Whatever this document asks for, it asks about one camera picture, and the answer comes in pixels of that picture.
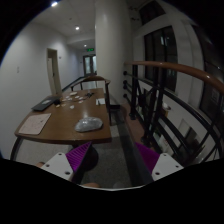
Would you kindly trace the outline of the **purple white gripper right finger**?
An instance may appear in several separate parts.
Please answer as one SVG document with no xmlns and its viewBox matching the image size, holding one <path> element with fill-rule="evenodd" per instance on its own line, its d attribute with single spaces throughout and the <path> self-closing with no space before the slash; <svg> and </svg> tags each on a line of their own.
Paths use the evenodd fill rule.
<svg viewBox="0 0 224 224">
<path fill-rule="evenodd" d="M 183 166 L 167 153 L 159 154 L 140 143 L 136 143 L 136 148 L 141 158 L 144 182 L 154 182 L 183 169 Z"/>
</svg>

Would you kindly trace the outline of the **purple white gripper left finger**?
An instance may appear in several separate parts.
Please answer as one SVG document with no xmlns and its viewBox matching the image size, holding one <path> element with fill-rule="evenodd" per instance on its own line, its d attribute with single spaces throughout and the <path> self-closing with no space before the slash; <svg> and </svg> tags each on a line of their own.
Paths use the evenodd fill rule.
<svg viewBox="0 0 224 224">
<path fill-rule="evenodd" d="M 42 166 L 42 169 L 65 180 L 71 181 L 81 167 L 90 146 L 91 143 L 87 142 L 68 153 L 59 152 L 47 161 Z"/>
</svg>

